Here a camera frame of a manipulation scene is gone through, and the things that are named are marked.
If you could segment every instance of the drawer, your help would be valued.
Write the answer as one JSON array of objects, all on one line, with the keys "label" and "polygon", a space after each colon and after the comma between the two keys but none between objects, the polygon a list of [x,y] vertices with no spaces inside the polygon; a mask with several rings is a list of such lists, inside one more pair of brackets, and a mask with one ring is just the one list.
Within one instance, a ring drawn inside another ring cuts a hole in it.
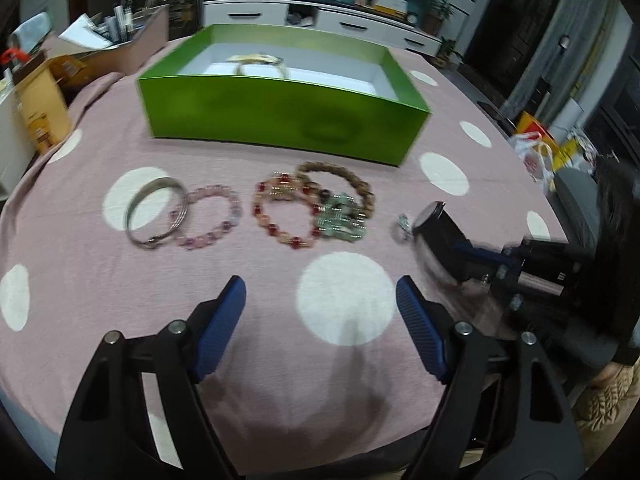
[{"label": "drawer", "polygon": [[440,48],[440,40],[437,40],[433,36],[423,36],[416,32],[404,30],[399,27],[388,28],[385,36],[385,43],[398,48],[415,50],[416,52],[421,52],[427,56],[435,56]]},{"label": "drawer", "polygon": [[204,26],[214,23],[259,23],[284,25],[287,4],[238,2],[204,5]]},{"label": "drawer", "polygon": [[318,12],[316,29],[353,36],[374,43],[383,43],[388,25],[359,16],[321,10]]}]

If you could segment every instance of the blue gripper pad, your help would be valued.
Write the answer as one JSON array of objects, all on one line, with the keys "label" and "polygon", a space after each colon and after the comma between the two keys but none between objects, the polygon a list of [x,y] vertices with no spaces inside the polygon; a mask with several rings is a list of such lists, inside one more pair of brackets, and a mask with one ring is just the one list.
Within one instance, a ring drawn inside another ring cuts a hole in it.
[{"label": "blue gripper pad", "polygon": [[235,277],[217,301],[220,304],[198,340],[193,371],[200,381],[216,371],[240,319],[246,301],[246,285],[242,278]]},{"label": "blue gripper pad", "polygon": [[403,276],[396,284],[396,303],[424,368],[439,381],[446,383],[451,375],[445,361],[443,336],[446,337],[447,334],[440,335],[436,322],[423,307],[428,302],[409,276]]}]

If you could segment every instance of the red and orange beaded bracelet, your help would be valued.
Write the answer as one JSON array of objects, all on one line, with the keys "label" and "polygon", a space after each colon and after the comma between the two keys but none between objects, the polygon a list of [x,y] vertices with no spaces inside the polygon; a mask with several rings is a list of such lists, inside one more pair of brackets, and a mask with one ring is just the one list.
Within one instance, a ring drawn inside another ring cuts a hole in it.
[{"label": "red and orange beaded bracelet", "polygon": [[267,230],[269,236],[275,236],[281,244],[288,244],[293,249],[311,248],[316,239],[321,236],[321,231],[312,220],[312,229],[308,237],[291,236],[271,221],[271,217],[264,213],[264,201],[269,200],[302,200],[309,205],[311,215],[318,216],[322,212],[322,206],[318,194],[310,186],[305,186],[299,179],[287,173],[275,173],[271,178],[259,182],[255,186],[254,216],[258,225]]}]

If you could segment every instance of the green plant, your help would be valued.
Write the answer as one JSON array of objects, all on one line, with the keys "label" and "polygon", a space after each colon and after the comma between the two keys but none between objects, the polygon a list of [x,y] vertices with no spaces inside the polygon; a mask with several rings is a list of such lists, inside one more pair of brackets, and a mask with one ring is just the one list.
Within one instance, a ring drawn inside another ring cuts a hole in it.
[{"label": "green plant", "polygon": [[429,12],[445,22],[453,16],[455,9],[445,0],[430,0]]}]

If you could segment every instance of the black bead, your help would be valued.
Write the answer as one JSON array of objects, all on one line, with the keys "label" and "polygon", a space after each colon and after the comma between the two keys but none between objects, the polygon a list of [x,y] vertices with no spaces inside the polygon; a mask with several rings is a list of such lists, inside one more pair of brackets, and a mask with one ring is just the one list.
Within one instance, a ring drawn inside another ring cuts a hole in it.
[{"label": "black bead", "polygon": [[331,191],[329,191],[328,189],[323,189],[320,192],[320,202],[322,202],[323,204],[326,203],[327,200],[329,200],[331,198]]}]

